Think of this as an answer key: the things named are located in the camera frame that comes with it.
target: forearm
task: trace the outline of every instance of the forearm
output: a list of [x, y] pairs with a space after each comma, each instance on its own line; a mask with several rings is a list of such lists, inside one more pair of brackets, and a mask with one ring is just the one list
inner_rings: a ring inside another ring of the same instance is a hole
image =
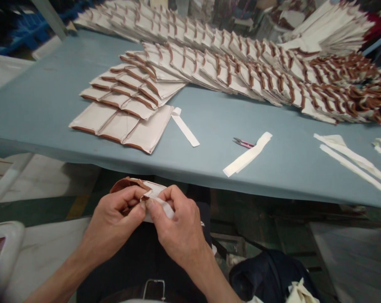
[[209, 303], [241, 303], [227, 282], [211, 251], [205, 253], [199, 266], [193, 267], [188, 274], [195, 285], [206, 296]]
[[86, 253], [80, 248], [74, 251], [62, 266], [32, 293], [25, 303], [67, 302], [95, 268], [87, 261]]

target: red fabric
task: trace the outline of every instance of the red fabric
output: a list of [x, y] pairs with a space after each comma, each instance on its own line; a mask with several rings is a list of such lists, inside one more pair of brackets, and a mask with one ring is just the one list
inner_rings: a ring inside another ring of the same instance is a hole
[[374, 24], [374, 26], [367, 31], [364, 36], [365, 41], [369, 41], [381, 35], [381, 17], [377, 14], [369, 13], [367, 14], [367, 19], [371, 22], [375, 22], [376, 24]]

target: blue plastic crate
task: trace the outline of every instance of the blue plastic crate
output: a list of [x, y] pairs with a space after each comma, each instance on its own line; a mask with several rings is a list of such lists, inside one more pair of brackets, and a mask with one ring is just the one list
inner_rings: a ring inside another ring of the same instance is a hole
[[[59, 14], [62, 20], [75, 19], [78, 13], [83, 12], [84, 5], [93, 6], [93, 1], [80, 1], [73, 8], [67, 10], [63, 14]], [[10, 36], [13, 41], [7, 47], [0, 46], [0, 55], [8, 55], [12, 51], [19, 48], [21, 45], [26, 45], [29, 49], [35, 50], [39, 47], [39, 43], [45, 43], [50, 39], [47, 29], [49, 24], [43, 18], [41, 13], [22, 14], [17, 20], [17, 29], [11, 31]]]

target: blue tablecloth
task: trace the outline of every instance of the blue tablecloth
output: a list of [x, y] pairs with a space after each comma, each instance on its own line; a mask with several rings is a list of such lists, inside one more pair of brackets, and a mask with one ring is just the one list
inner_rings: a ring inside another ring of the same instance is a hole
[[[152, 155], [68, 128], [89, 102], [79, 93], [88, 82], [119, 64], [118, 55], [142, 46], [80, 30], [47, 58], [0, 89], [0, 157], [34, 152], [66, 162], [111, 170], [154, 174], [213, 188], [290, 199], [381, 207], [381, 191], [321, 151], [320, 135], [342, 135], [348, 147], [381, 170], [371, 142], [381, 126], [328, 125], [290, 106], [230, 96], [188, 85], [170, 102], [199, 140], [193, 148], [170, 121]], [[272, 140], [239, 174], [223, 169], [268, 131]]]

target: pink scissors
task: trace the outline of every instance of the pink scissors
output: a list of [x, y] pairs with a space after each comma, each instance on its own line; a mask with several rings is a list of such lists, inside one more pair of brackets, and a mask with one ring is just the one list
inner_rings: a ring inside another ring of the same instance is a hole
[[252, 147], [254, 147], [255, 145], [253, 145], [253, 144], [251, 144], [251, 143], [248, 143], [248, 142], [246, 142], [246, 141], [243, 141], [243, 140], [240, 140], [240, 139], [238, 139], [238, 138], [234, 138], [235, 140], [233, 140], [233, 142], [235, 142], [235, 143], [237, 143], [237, 144], [239, 144], [239, 145], [241, 145], [241, 146], [244, 146], [244, 147], [246, 147], [246, 148], [248, 148], [248, 149], [250, 149], [250, 148], [252, 148]]

